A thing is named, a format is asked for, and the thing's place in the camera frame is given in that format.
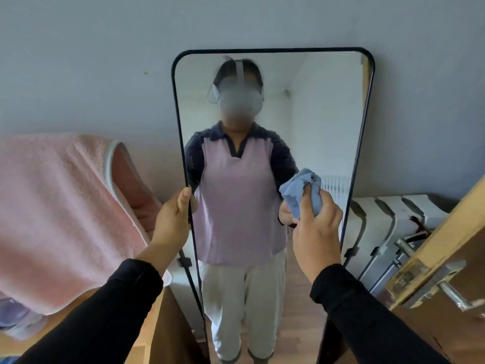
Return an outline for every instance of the shirt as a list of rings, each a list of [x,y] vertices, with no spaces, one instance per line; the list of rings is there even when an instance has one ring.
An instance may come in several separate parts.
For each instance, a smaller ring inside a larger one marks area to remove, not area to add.
[[[149,263],[124,261],[16,364],[123,364],[162,285]],[[318,275],[311,298],[324,306],[359,363],[450,364],[339,264]]]
[[[217,123],[191,137],[185,159],[199,202],[192,215],[198,260],[250,267],[286,247],[279,187],[298,169],[278,134],[253,123],[236,152]]]

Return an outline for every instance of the door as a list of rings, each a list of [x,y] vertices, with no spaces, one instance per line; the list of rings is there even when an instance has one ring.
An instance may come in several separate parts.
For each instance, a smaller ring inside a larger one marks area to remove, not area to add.
[[[379,300],[452,363],[485,362],[485,177],[387,283]],[[337,363],[356,362],[346,352]]]

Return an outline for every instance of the beige pants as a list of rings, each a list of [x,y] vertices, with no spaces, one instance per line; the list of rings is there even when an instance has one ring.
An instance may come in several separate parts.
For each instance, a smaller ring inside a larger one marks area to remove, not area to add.
[[[268,263],[249,268],[198,263],[204,311],[212,322],[212,340],[219,359],[232,361],[238,357],[243,319],[250,353],[269,358],[275,350],[283,312],[286,249]]]

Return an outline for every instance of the door handle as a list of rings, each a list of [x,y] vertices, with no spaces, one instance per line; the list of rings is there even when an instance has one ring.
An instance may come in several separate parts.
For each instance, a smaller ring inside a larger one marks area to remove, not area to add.
[[[408,257],[411,257],[415,252],[412,246],[403,239],[397,239],[394,244],[396,244]],[[430,299],[436,293],[436,287],[452,300],[461,312],[466,312],[470,309],[485,305],[485,299],[477,299],[471,302],[465,299],[463,295],[447,281],[450,280],[453,275],[464,269],[466,265],[466,261],[445,264],[435,273],[435,276],[431,277],[431,279],[411,295],[408,300],[404,302],[403,306],[407,308],[420,306],[425,299]]]

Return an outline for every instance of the mirror frame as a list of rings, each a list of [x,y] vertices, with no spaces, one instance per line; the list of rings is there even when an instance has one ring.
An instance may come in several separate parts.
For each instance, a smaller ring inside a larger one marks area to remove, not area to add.
[[[185,186],[189,186],[189,181],[188,181],[188,176],[187,176],[187,167],[185,163],[185,150],[184,150],[184,145],[183,145],[183,138],[182,138],[182,128],[180,124],[180,112],[179,112],[179,100],[177,98],[177,88],[176,88],[176,83],[175,83],[175,69],[177,67],[177,64],[179,61],[184,58],[187,55],[200,55],[200,54],[222,54],[222,55],[229,55],[229,54],[243,54],[243,53],[282,53],[282,52],[360,52],[362,55],[367,57],[368,60],[368,80],[369,80],[369,86],[367,89],[367,96],[365,99],[364,107],[362,110],[362,122],[360,124],[360,132],[359,132],[359,138],[357,141],[357,151],[355,153],[355,161],[354,161],[354,168],[352,170],[352,175],[351,175],[351,180],[350,180],[350,188],[349,188],[349,198],[347,200],[347,205],[345,207],[345,216],[343,219],[343,225],[342,225],[342,236],[340,239],[340,247],[342,250],[342,245],[343,245],[343,239],[345,237],[345,229],[347,227],[347,219],[349,215],[349,207],[350,207],[350,201],[352,199],[352,192],[354,191],[354,183],[355,183],[355,174],[357,170],[357,164],[358,160],[360,157],[360,148],[362,146],[362,136],[364,133],[364,127],[367,119],[367,111],[369,109],[369,100],[371,97],[371,91],[372,91],[372,85],[373,85],[373,80],[374,80],[374,73],[375,73],[375,60],[373,55],[367,51],[365,48],[361,47],[342,47],[342,48],[237,48],[237,49],[227,49],[227,48],[222,48],[222,49],[195,49],[195,50],[186,50],[182,53],[180,53],[174,60],[172,64],[172,89],[174,91],[174,100],[175,100],[175,111],[177,114],[177,127],[179,129],[179,140],[180,140],[180,151],[182,155],[182,164],[183,164],[183,171],[184,171],[184,177],[185,177]],[[194,254],[197,259],[197,249],[196,249],[196,240],[195,236],[193,234],[193,221],[192,217],[190,217],[190,224],[191,224],[191,230],[192,230],[192,241],[193,241],[193,249],[194,249]],[[200,274],[199,274],[199,266],[198,263],[195,263],[196,268],[197,268],[197,279],[199,282],[199,293],[200,296],[202,296],[202,281],[200,279]],[[203,307],[204,307],[204,302],[203,300],[199,300],[199,296],[197,295],[197,291],[195,288],[195,285],[192,281],[191,275],[189,273],[188,268],[186,269],[187,277],[189,279],[192,292],[195,295],[195,300],[197,304],[202,307],[202,319],[204,321],[204,333],[206,336],[206,341],[207,343],[209,342],[208,337],[207,337],[207,327],[206,327],[206,321],[204,317],[204,312],[203,312]],[[320,343],[320,349],[317,357],[317,364],[331,364],[334,363],[343,353],[345,352],[345,345],[343,344],[343,336],[340,331],[335,327],[335,325],[329,320],[328,318],[325,321],[324,329],[322,332],[322,340]]]

